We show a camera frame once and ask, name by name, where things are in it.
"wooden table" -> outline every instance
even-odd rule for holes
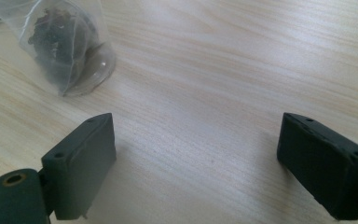
[[[89,95],[41,91],[0,54],[0,175],[111,112],[117,163],[69,223],[336,223],[276,148],[286,111],[358,143],[358,1],[102,4],[117,67]]]

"wood grain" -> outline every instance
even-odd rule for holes
[[[336,223],[276,147],[285,111],[358,143],[358,1],[102,4],[117,68],[89,95],[41,91],[0,54],[0,175],[112,112],[117,163],[68,223]]]

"clear plastic bag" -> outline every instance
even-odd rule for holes
[[[27,64],[24,74],[47,91],[85,94],[113,72],[99,1],[0,0],[0,19],[40,68]]]

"light wood surface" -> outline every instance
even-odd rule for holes
[[[0,175],[111,112],[117,163],[89,221],[53,223],[337,223],[276,148],[286,111],[358,143],[357,0],[102,4],[117,67],[93,93],[41,91],[0,55]]]

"dark object in bag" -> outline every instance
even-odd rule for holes
[[[47,224],[85,216],[116,160],[112,115],[88,119],[43,158],[43,169],[0,177],[0,224]]]
[[[358,219],[358,145],[314,119],[283,115],[278,160],[338,220]]]
[[[60,92],[66,92],[81,79],[88,52],[101,43],[85,14],[71,14],[56,7],[46,9],[45,13],[37,19],[28,43],[34,45],[35,59],[47,70],[48,81],[58,85]]]

